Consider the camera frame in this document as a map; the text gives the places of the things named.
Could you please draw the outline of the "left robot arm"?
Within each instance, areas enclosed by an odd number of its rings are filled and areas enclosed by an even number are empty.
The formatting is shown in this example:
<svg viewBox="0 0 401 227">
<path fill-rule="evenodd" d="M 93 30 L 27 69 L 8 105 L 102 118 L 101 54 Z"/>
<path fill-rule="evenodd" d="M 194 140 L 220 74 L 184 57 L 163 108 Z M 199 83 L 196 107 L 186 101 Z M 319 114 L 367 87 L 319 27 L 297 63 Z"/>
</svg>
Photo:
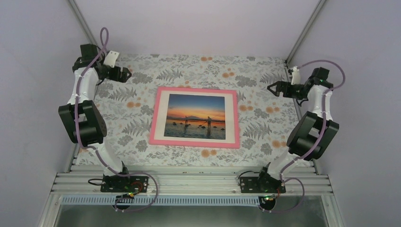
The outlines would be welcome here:
<svg viewBox="0 0 401 227">
<path fill-rule="evenodd" d="M 132 179 L 106 140 L 107 126 L 94 99 L 102 81 L 125 83 L 132 73 L 115 65 L 119 52 L 106 51 L 94 44 L 83 44 L 80 50 L 81 56 L 72 66 L 75 77 L 72 95 L 66 105 L 59 106 L 58 114 L 70 140 L 95 155 L 104 176 L 115 175 L 113 186 L 124 192 L 131 187 Z"/>
</svg>

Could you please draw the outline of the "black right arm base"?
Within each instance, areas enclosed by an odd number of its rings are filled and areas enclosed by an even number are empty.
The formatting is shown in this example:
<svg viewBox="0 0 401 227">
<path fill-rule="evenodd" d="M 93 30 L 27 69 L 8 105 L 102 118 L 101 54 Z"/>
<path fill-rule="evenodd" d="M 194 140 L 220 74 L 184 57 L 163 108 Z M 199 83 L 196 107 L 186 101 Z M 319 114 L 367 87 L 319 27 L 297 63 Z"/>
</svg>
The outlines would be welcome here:
<svg viewBox="0 0 401 227">
<path fill-rule="evenodd" d="M 241 193 L 286 193 L 286 187 L 280 180 L 270 175 L 239 177 Z"/>
</svg>

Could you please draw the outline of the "sunset landscape photo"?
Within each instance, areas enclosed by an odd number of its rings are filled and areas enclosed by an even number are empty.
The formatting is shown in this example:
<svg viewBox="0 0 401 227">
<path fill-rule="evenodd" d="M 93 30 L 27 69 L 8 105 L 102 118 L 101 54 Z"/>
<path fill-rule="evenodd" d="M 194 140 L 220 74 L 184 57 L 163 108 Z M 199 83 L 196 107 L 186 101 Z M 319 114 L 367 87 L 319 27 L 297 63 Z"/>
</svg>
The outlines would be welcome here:
<svg viewBox="0 0 401 227">
<path fill-rule="evenodd" d="M 164 136 L 225 140 L 225 98 L 223 96 L 170 94 Z"/>
</svg>

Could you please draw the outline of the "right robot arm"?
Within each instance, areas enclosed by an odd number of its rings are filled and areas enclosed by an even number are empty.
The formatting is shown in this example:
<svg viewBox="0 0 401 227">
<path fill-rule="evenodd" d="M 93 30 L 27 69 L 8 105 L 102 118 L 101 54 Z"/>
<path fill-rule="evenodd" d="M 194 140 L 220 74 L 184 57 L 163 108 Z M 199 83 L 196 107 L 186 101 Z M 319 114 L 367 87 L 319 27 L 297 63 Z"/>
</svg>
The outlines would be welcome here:
<svg viewBox="0 0 401 227">
<path fill-rule="evenodd" d="M 328 82 L 329 70 L 315 68 L 302 84 L 298 67 L 289 69 L 290 82 L 278 81 L 268 86 L 274 95 L 293 98 L 299 104 L 310 103 L 308 111 L 290 133 L 287 140 L 288 150 L 267 166 L 267 175 L 257 178 L 256 186 L 261 192 L 274 187 L 274 179 L 283 180 L 284 175 L 300 161 L 319 159 L 339 130 L 330 113 L 330 98 L 333 84 Z"/>
</svg>

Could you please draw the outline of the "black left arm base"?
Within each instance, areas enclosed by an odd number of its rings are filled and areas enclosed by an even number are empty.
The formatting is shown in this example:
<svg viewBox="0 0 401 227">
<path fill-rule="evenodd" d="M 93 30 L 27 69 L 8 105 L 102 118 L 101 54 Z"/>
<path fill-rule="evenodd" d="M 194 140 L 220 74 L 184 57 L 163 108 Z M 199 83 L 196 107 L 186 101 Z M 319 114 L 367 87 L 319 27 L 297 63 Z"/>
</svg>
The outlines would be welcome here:
<svg viewBox="0 0 401 227">
<path fill-rule="evenodd" d="M 145 193 L 148 187 L 148 176 L 133 175 L 129 177 L 104 176 L 101 192 Z"/>
</svg>

